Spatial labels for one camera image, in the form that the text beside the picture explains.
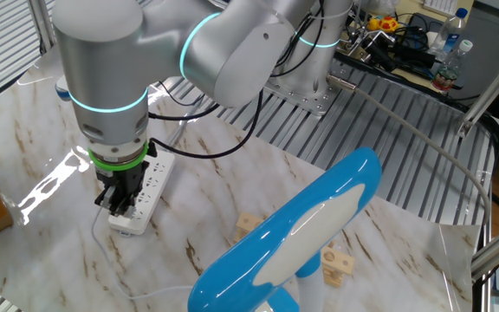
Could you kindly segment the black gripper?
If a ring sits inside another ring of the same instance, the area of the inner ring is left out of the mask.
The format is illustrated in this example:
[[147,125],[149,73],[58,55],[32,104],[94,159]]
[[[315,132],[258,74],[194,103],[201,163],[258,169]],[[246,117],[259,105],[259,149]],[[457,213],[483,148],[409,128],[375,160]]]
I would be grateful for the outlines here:
[[136,166],[121,170],[109,171],[97,167],[96,177],[103,183],[104,190],[94,203],[114,213],[115,217],[130,217],[136,204],[136,197],[143,187],[143,179],[149,163],[142,160]]

